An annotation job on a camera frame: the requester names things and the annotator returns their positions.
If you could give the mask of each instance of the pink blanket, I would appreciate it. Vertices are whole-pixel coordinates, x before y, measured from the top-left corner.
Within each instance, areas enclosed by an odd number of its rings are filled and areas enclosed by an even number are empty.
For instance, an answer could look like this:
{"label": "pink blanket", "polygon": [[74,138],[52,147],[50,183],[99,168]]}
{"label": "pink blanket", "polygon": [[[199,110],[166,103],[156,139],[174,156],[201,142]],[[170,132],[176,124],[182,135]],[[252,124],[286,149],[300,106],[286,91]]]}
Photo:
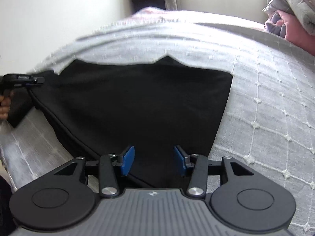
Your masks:
{"label": "pink blanket", "polygon": [[315,36],[308,34],[295,16],[277,12],[286,25],[285,39],[315,56]]}

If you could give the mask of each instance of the human hand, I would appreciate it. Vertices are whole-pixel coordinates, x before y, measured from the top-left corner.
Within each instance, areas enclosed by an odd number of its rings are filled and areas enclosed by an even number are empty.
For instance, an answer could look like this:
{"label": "human hand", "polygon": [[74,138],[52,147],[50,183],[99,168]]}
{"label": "human hand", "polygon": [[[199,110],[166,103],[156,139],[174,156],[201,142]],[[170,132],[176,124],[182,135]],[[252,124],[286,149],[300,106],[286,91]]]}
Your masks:
{"label": "human hand", "polygon": [[0,119],[7,119],[10,105],[11,105],[11,98],[13,97],[13,92],[10,92],[9,97],[0,96]]}

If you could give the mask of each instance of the gray ribbed plate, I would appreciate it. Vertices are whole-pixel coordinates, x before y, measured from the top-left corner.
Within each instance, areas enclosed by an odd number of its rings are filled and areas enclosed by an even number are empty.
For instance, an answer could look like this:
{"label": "gray ribbed plate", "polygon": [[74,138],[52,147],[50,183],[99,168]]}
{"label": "gray ribbed plate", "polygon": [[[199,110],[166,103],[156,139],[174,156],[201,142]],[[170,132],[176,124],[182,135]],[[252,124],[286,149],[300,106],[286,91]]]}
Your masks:
{"label": "gray ribbed plate", "polygon": [[[59,232],[17,229],[12,236],[246,236],[218,222],[202,200],[188,199],[178,189],[127,189],[115,199],[103,199],[78,225]],[[265,236],[289,236],[281,230]]]}

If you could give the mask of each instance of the bed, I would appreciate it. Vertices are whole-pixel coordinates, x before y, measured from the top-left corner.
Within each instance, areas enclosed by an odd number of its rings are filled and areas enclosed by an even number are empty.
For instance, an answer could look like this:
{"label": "bed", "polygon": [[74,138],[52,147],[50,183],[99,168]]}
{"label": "bed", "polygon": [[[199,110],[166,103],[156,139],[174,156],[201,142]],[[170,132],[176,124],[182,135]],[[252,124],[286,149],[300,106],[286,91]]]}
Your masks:
{"label": "bed", "polygon": [[[233,156],[288,189],[297,202],[289,230],[313,236],[315,60],[263,29],[234,17],[146,8],[62,47],[33,72],[59,74],[74,59],[128,65],[165,55],[230,72],[231,91],[209,159]],[[13,190],[72,158],[34,108],[15,129],[3,122],[0,145]],[[97,180],[90,178],[89,186],[97,191]],[[219,179],[209,177],[207,191],[218,186]]]}

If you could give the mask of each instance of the blue rubber tip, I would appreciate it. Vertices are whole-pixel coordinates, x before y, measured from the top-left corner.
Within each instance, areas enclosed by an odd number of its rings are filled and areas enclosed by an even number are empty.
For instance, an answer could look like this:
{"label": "blue rubber tip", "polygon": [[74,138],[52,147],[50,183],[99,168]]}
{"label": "blue rubber tip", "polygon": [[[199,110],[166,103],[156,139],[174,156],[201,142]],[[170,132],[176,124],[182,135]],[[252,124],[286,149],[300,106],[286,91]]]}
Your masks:
{"label": "blue rubber tip", "polygon": [[134,161],[134,146],[130,147],[130,149],[125,153],[124,157],[122,158],[122,165],[120,167],[121,175],[128,175],[131,166]]}
{"label": "blue rubber tip", "polygon": [[185,176],[186,166],[185,166],[184,157],[181,155],[181,153],[179,152],[179,150],[177,149],[176,146],[174,146],[174,152],[175,152],[175,159],[176,159],[176,163],[177,163],[179,172],[180,172],[181,176]]}

